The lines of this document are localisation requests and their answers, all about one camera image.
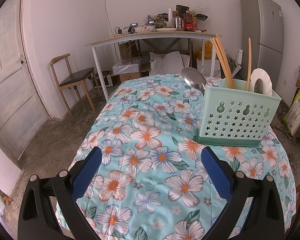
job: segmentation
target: concrete floor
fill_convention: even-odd
[[[113,92],[115,88],[108,88],[108,93]],[[40,178],[54,177],[60,170],[68,169],[78,147],[104,107],[106,100],[103,96],[99,97],[96,90],[92,90],[90,94],[96,107],[95,112],[91,110],[87,98],[83,98],[73,107],[72,116],[67,115],[62,120],[48,120],[22,154],[19,163],[23,171],[11,195],[13,204],[7,206],[4,212],[4,219],[14,239],[17,239],[19,210],[29,177],[32,174],[37,174]],[[282,118],[288,109],[285,103],[280,103],[271,127],[288,154],[298,185],[300,183],[300,131],[292,137],[282,123]],[[71,236],[66,229],[64,233]]]

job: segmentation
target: wooden chair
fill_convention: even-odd
[[[94,108],[93,102],[91,100],[88,89],[87,89],[86,84],[84,82],[87,78],[91,79],[92,78],[91,74],[93,74],[93,77],[94,77],[94,80],[96,82],[99,95],[101,96],[101,91],[100,91],[100,88],[99,88],[98,83],[97,83],[97,78],[96,78],[96,73],[94,71],[94,68],[93,67],[86,68],[86,69],[79,70],[78,72],[72,73],[71,68],[70,68],[70,64],[69,64],[69,61],[68,61],[69,56],[70,56],[70,53],[59,56],[59,57],[55,57],[50,61],[50,66],[51,66],[51,69],[52,69],[54,80],[56,81],[56,84],[57,84],[58,90],[60,92],[60,95],[62,97],[62,100],[65,103],[65,105],[66,105],[66,107],[69,111],[69,114],[72,115],[72,113],[70,111],[70,108],[69,108],[69,105],[68,105],[68,103],[65,99],[65,96],[63,95],[62,90],[66,89],[66,88],[74,87],[74,90],[77,93],[77,96],[78,96],[79,100],[81,100],[81,97],[80,97],[80,94],[79,94],[79,91],[78,91],[78,88],[77,88],[77,85],[81,84],[83,86],[84,92],[87,95],[87,98],[88,98],[89,103],[92,107],[92,110],[95,111],[96,109]],[[61,83],[59,83],[56,72],[55,72],[54,67],[53,67],[53,64],[57,63],[59,60],[61,60],[63,58],[66,60],[66,65],[67,65],[68,72],[69,72],[70,76],[68,76],[65,80],[63,80]]]

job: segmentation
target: floral tablecloth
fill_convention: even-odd
[[[102,164],[77,200],[101,239],[196,240],[209,230],[226,200],[202,165],[205,146],[193,141],[202,100],[181,76],[167,74],[126,81],[108,101],[69,167],[101,148]],[[274,177],[287,229],[296,201],[288,157],[270,127],[261,145],[211,149],[249,178]],[[250,204],[248,198],[231,236],[240,232]],[[58,205],[56,216],[68,228]]]

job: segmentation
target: white desk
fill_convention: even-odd
[[[109,96],[108,92],[106,90],[106,85],[105,82],[102,78],[102,71],[100,67],[100,63],[98,60],[98,55],[96,48],[100,46],[104,46],[107,44],[111,43],[116,43],[116,42],[123,42],[123,41],[134,41],[134,40],[146,40],[146,39],[153,39],[153,38],[187,38],[187,39],[200,39],[202,40],[202,61],[201,61],[201,66],[203,66],[204,62],[204,43],[205,40],[210,40],[211,38],[214,38],[216,35],[215,34],[210,34],[210,33],[199,33],[199,32],[179,32],[179,31],[174,31],[174,32],[147,32],[147,33],[134,33],[134,34],[128,34],[128,35],[122,35],[122,36],[116,36],[114,38],[109,38],[103,41],[97,41],[94,43],[89,43],[86,46],[91,46],[92,52],[93,52],[93,57],[96,62],[96,67],[98,70],[98,75],[100,77],[100,82],[101,86],[103,89],[103,93],[105,94],[105,98],[108,101]],[[214,48],[212,48],[212,55],[211,55],[211,71],[210,71],[210,76],[213,76],[214,73],[214,64],[215,64],[215,59],[216,59],[216,51]]]

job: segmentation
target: refrigerator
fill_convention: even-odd
[[[281,7],[272,0],[240,0],[242,14],[242,64],[239,75],[247,80],[248,38],[251,38],[251,72],[264,69],[275,89],[283,51]]]

